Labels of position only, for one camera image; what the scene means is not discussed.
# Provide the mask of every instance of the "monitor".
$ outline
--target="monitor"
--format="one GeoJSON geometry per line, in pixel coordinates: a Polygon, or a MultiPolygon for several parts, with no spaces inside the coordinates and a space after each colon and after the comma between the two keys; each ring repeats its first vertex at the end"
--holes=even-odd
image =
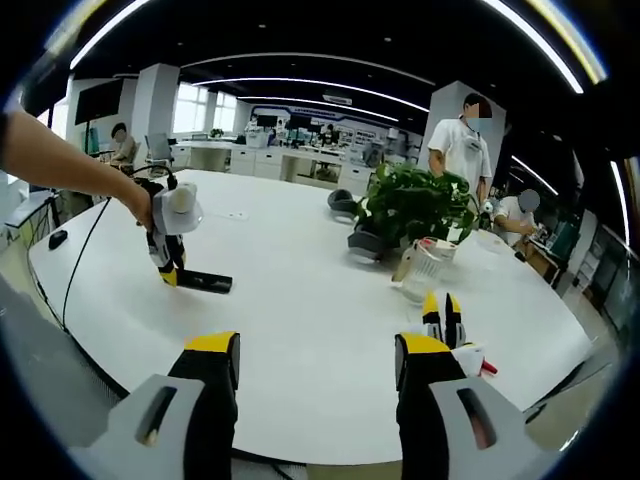
{"type": "Polygon", "coordinates": [[[123,83],[123,80],[116,80],[80,92],[76,125],[109,115],[117,115],[123,83]]]}
{"type": "Polygon", "coordinates": [[[275,115],[258,115],[259,127],[275,127],[278,124],[278,117],[275,115]]]}
{"type": "Polygon", "coordinates": [[[291,115],[289,119],[289,130],[298,128],[309,128],[311,125],[311,117],[303,117],[302,115],[291,115]]]}

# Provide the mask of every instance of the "window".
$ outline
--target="window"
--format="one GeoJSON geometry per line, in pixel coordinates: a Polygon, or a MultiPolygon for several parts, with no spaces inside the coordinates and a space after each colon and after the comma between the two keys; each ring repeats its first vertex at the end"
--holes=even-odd
{"type": "Polygon", "coordinates": [[[173,116],[173,131],[202,132],[207,111],[209,92],[203,87],[181,83],[178,87],[178,101],[173,116]]]}
{"type": "Polygon", "coordinates": [[[233,132],[233,122],[236,119],[236,97],[228,93],[218,92],[216,111],[213,114],[213,128],[224,132],[233,132]]]}

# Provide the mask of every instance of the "ceiling light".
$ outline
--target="ceiling light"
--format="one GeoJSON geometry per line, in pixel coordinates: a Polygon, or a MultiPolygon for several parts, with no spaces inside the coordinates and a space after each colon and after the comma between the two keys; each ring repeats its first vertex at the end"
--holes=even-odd
{"type": "Polygon", "coordinates": [[[368,93],[370,95],[376,95],[378,97],[386,98],[387,100],[392,100],[394,102],[403,103],[409,107],[417,108],[418,110],[422,110],[423,112],[429,112],[428,108],[421,107],[420,105],[416,105],[415,103],[407,102],[406,100],[402,100],[400,98],[392,97],[391,95],[387,95],[385,93],[375,92],[373,90],[367,90],[365,88],[360,87],[352,87],[351,85],[343,85],[341,83],[333,83],[333,82],[323,82],[320,80],[308,80],[305,78],[284,78],[284,77],[243,77],[243,78],[227,78],[227,79],[218,79],[218,80],[208,80],[206,82],[198,82],[193,85],[211,85],[212,83],[226,83],[226,82],[299,82],[299,83],[311,83],[314,85],[325,85],[327,87],[337,87],[337,88],[345,88],[347,90],[355,90],[356,92],[368,93]]]}
{"type": "Polygon", "coordinates": [[[528,2],[551,24],[555,31],[558,32],[558,35],[562,37],[582,65],[582,68],[587,72],[591,82],[595,85],[596,83],[606,80],[607,72],[591,49],[589,42],[587,42],[564,13],[550,0],[528,0],[528,2]]]}
{"type": "Polygon", "coordinates": [[[542,35],[534,30],[520,15],[507,7],[500,0],[482,0],[484,3],[495,9],[502,16],[507,18],[511,23],[518,27],[533,43],[535,43],[540,50],[547,56],[549,60],[555,65],[556,69],[564,77],[566,82],[573,88],[576,93],[583,93],[584,90],[578,82],[578,79],[573,75],[569,67],[564,60],[560,58],[560,55],[549,45],[542,35]]]}
{"type": "Polygon", "coordinates": [[[611,162],[611,170],[613,176],[616,179],[616,186],[618,187],[618,195],[620,195],[620,206],[622,207],[622,220],[624,222],[624,240],[627,242],[627,246],[630,245],[629,235],[629,215],[627,213],[627,201],[624,197],[624,189],[622,188],[622,178],[620,177],[620,170],[616,162],[611,162]]]}
{"type": "Polygon", "coordinates": [[[513,173],[509,172],[509,175],[511,175],[513,178],[515,178],[516,180],[518,180],[520,183],[524,183],[524,180],[522,180],[520,177],[517,177],[516,175],[514,175],[513,173]]]}
{"type": "Polygon", "coordinates": [[[238,97],[238,100],[278,100],[281,102],[301,102],[301,103],[312,103],[314,105],[326,105],[327,107],[335,107],[335,108],[344,108],[346,110],[352,110],[354,112],[366,113],[367,115],[373,115],[374,117],[384,118],[386,120],[391,120],[392,122],[397,122],[397,118],[388,117],[386,115],[382,115],[380,113],[370,112],[369,110],[363,110],[361,108],[347,107],[346,105],[337,105],[335,103],[329,102],[318,102],[316,100],[304,100],[302,98],[287,98],[287,97],[238,97]]]}
{"type": "Polygon", "coordinates": [[[511,155],[511,158],[513,158],[516,162],[518,162],[520,165],[522,165],[524,167],[524,169],[529,172],[531,175],[533,175],[534,177],[536,177],[536,179],[542,183],[545,187],[547,187],[551,193],[553,193],[554,195],[558,195],[558,191],[553,188],[551,185],[549,185],[546,180],[544,178],[542,178],[540,175],[538,175],[536,172],[534,172],[533,170],[531,170],[529,168],[528,165],[526,165],[525,163],[523,163],[521,160],[519,160],[515,155],[511,155]]]}
{"type": "Polygon", "coordinates": [[[95,47],[96,44],[100,40],[102,40],[111,30],[117,27],[120,22],[122,22],[125,18],[127,18],[129,15],[131,15],[133,12],[138,10],[149,1],[150,0],[135,0],[135,2],[130,3],[124,9],[120,10],[120,12],[111,20],[109,20],[104,25],[104,27],[98,30],[98,33],[91,37],[91,39],[87,43],[85,43],[84,47],[80,49],[76,56],[73,57],[70,65],[71,70],[76,68],[78,63],[80,63],[80,61],[91,51],[91,49],[95,47]]]}

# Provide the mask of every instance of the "white cabinet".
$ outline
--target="white cabinet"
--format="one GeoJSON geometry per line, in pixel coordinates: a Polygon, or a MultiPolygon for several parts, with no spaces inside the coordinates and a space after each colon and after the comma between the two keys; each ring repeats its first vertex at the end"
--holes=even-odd
{"type": "Polygon", "coordinates": [[[171,147],[173,156],[173,168],[186,168],[191,163],[191,148],[171,147]]]}
{"type": "Polygon", "coordinates": [[[253,174],[260,178],[281,180],[283,177],[282,154],[258,150],[256,152],[256,167],[253,174]]]}
{"type": "Polygon", "coordinates": [[[253,172],[256,177],[270,178],[272,180],[280,180],[282,175],[282,169],[280,165],[269,165],[265,163],[256,163],[256,168],[253,172]]]}
{"type": "Polygon", "coordinates": [[[338,188],[349,190],[353,195],[367,194],[372,170],[366,167],[343,165],[338,178],[338,188]]]}
{"type": "Polygon", "coordinates": [[[233,150],[231,152],[230,172],[236,175],[253,175],[256,164],[256,153],[251,150],[233,150]]]}
{"type": "Polygon", "coordinates": [[[256,152],[256,163],[264,163],[268,165],[282,165],[282,154],[271,153],[258,150],[256,152]]]}

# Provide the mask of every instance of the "person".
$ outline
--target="person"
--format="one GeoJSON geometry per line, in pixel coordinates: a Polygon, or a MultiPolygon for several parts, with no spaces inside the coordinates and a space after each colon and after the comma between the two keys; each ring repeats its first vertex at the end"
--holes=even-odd
{"type": "Polygon", "coordinates": [[[334,143],[338,143],[339,134],[333,128],[333,124],[327,125],[322,137],[322,145],[333,145],[334,143]]]}
{"type": "Polygon", "coordinates": [[[440,120],[431,136],[429,167],[436,176],[448,172],[469,182],[469,192],[482,205],[487,198],[487,179],[491,177],[489,149],[484,136],[491,128],[491,105],[482,95],[470,93],[456,119],[440,120]]]}
{"type": "Polygon", "coordinates": [[[504,197],[493,219],[495,233],[513,247],[523,235],[535,232],[533,212],[540,204],[535,190],[527,189],[517,197],[504,197]]]}
{"type": "Polygon", "coordinates": [[[127,126],[124,123],[117,123],[111,130],[111,138],[118,144],[118,151],[111,157],[111,162],[117,165],[133,165],[136,141],[127,133],[127,126]]]}
{"type": "Polygon", "coordinates": [[[282,119],[278,119],[278,124],[276,125],[276,140],[279,141],[280,145],[287,139],[287,129],[282,123],[282,119]]]}
{"type": "Polygon", "coordinates": [[[0,170],[43,187],[114,197],[152,230],[151,198],[133,179],[65,142],[22,111],[17,102],[5,111],[0,170]]]}
{"type": "Polygon", "coordinates": [[[251,114],[251,118],[250,118],[249,122],[247,123],[247,126],[244,127],[244,132],[245,133],[256,133],[260,129],[261,129],[261,127],[258,127],[258,116],[255,113],[251,114]]]}

